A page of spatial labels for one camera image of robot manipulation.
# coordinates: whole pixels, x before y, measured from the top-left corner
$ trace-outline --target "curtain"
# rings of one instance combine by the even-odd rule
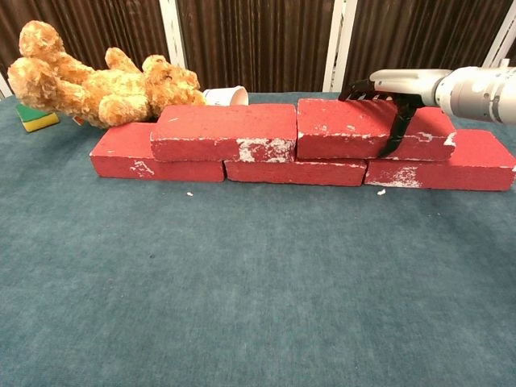
[[[121,48],[138,67],[151,54],[169,58],[159,0],[0,0],[0,72],[19,56],[19,33],[30,20],[50,23],[67,52],[105,69],[109,47]]]
[[[177,0],[188,67],[206,88],[320,91],[333,0]]]
[[[481,66],[512,0],[359,0],[343,88],[378,69]]]

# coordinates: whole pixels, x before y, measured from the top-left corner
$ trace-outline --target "white cup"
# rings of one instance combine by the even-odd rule
[[[225,89],[206,89],[202,95],[206,98],[208,105],[249,105],[248,92],[243,86],[227,87]]]

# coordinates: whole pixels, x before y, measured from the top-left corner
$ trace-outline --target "table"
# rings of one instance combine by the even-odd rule
[[[251,94],[295,103],[336,94]],[[101,179],[0,102],[0,385],[516,385],[504,193]],[[493,131],[516,153],[513,127]]]

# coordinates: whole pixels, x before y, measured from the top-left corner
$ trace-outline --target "sponge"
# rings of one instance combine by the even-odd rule
[[[56,113],[45,113],[44,111],[32,109],[21,103],[16,106],[16,110],[22,120],[23,127],[29,132],[37,131],[59,122],[59,117],[57,117]]]

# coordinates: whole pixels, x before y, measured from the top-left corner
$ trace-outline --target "red brick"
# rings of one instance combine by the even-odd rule
[[[89,154],[101,177],[164,181],[223,181],[221,161],[161,163],[152,157],[153,123],[112,127]]]
[[[225,161],[224,164],[229,180],[306,185],[362,185],[366,169],[365,161],[350,159],[282,164]]]
[[[491,132],[459,129],[446,161],[370,160],[365,184],[406,188],[503,191],[516,176],[516,159]]]
[[[296,138],[294,105],[169,106],[151,145],[160,161],[290,162]]]
[[[391,101],[301,99],[298,158],[376,158],[389,138],[396,114]],[[452,121],[439,109],[418,109],[400,147],[387,158],[446,160],[453,153]]]

